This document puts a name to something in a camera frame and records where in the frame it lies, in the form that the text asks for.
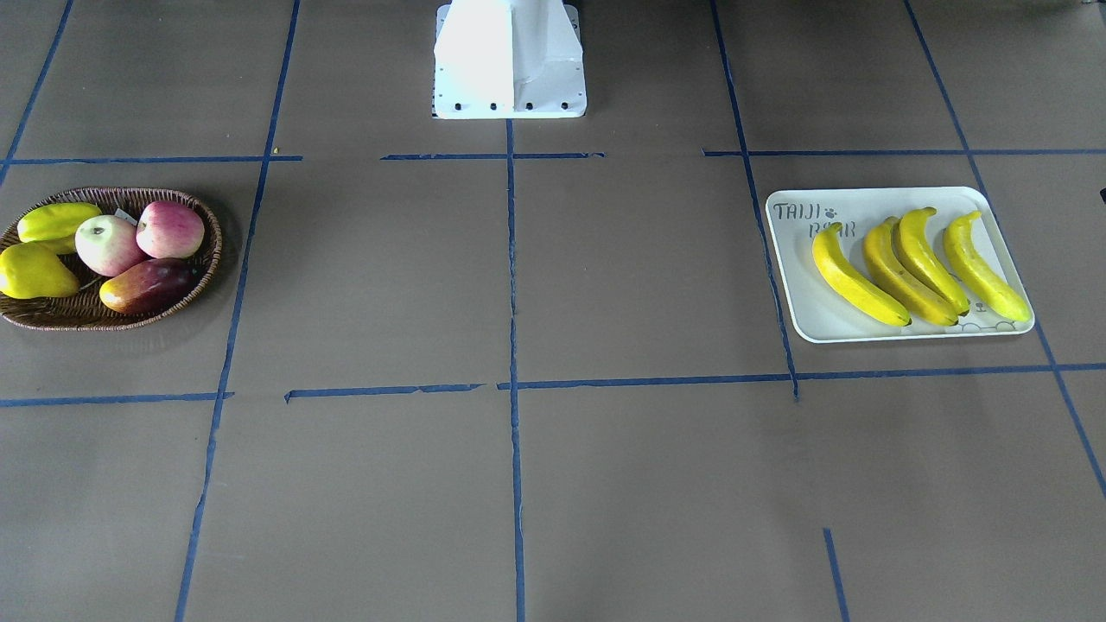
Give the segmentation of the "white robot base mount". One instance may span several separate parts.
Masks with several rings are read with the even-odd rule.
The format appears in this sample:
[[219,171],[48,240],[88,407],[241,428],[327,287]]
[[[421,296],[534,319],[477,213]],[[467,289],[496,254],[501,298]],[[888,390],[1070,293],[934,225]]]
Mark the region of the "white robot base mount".
[[450,1],[437,11],[432,115],[584,117],[578,10],[564,1]]

